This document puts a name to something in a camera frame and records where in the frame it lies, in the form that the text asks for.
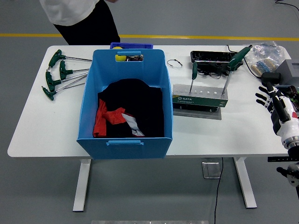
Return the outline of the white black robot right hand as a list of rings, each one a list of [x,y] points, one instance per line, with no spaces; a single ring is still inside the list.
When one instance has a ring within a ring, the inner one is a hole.
[[[264,96],[256,93],[256,102],[265,107],[271,114],[274,133],[281,138],[286,149],[299,145],[299,118],[291,100],[270,82],[262,83],[259,90]]]

